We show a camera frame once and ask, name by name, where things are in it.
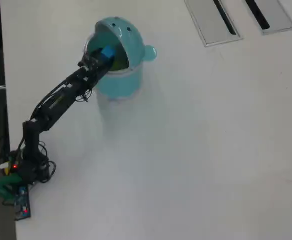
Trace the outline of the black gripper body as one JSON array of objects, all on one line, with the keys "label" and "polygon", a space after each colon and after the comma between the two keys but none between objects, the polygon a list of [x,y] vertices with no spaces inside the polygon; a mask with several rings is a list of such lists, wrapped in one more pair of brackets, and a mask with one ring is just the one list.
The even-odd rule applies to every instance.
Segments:
[{"label": "black gripper body", "polygon": [[94,87],[104,75],[98,75],[98,65],[100,59],[79,62],[79,67],[84,68],[84,80],[89,87]]}]

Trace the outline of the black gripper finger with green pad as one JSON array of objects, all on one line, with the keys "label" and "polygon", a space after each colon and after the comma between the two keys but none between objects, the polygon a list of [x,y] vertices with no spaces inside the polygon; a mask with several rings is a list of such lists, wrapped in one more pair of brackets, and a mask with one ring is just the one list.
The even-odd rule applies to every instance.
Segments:
[{"label": "black gripper finger with green pad", "polygon": [[99,61],[98,65],[98,75],[105,75],[110,69],[112,68],[112,65],[114,63],[113,58],[103,58]]},{"label": "black gripper finger with green pad", "polygon": [[88,60],[100,60],[104,57],[102,53],[102,48],[98,48],[96,50],[87,52],[87,59]]}]

